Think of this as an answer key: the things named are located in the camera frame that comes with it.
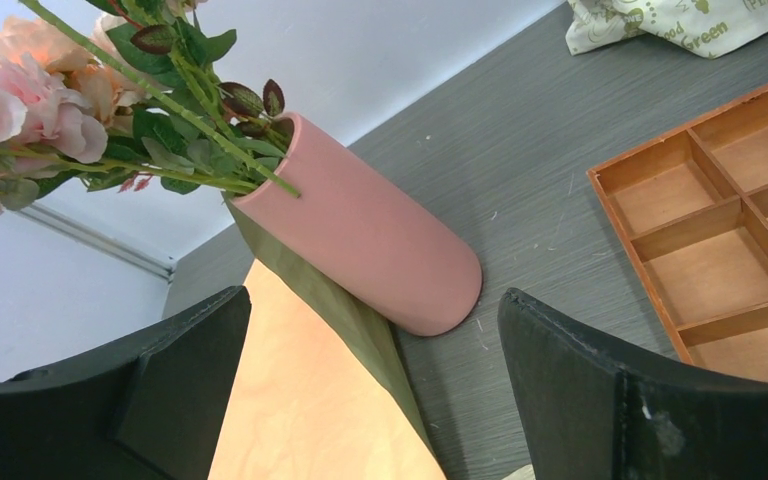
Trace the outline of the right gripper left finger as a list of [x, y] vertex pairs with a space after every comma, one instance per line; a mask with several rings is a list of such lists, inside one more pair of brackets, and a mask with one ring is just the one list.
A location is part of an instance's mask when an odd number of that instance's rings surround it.
[[204, 479], [251, 314], [225, 288], [0, 382], [0, 479]]

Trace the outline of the cream printed ribbon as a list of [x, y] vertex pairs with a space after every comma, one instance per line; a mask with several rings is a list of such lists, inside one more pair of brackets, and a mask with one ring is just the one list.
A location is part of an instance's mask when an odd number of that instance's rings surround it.
[[502, 478], [502, 480], [535, 480], [535, 479], [536, 479], [536, 476], [535, 476], [534, 468], [532, 464], [525, 465]]

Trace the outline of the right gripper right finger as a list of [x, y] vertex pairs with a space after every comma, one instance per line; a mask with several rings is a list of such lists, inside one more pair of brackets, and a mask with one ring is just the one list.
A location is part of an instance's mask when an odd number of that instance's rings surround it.
[[540, 479], [768, 479], [768, 383], [684, 364], [511, 288], [497, 323]]

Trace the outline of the green orange flower bouquet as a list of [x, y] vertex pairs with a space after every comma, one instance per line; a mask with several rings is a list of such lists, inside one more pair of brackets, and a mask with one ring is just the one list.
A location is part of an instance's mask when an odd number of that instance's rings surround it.
[[389, 323], [232, 208], [254, 262], [213, 479], [440, 479]]

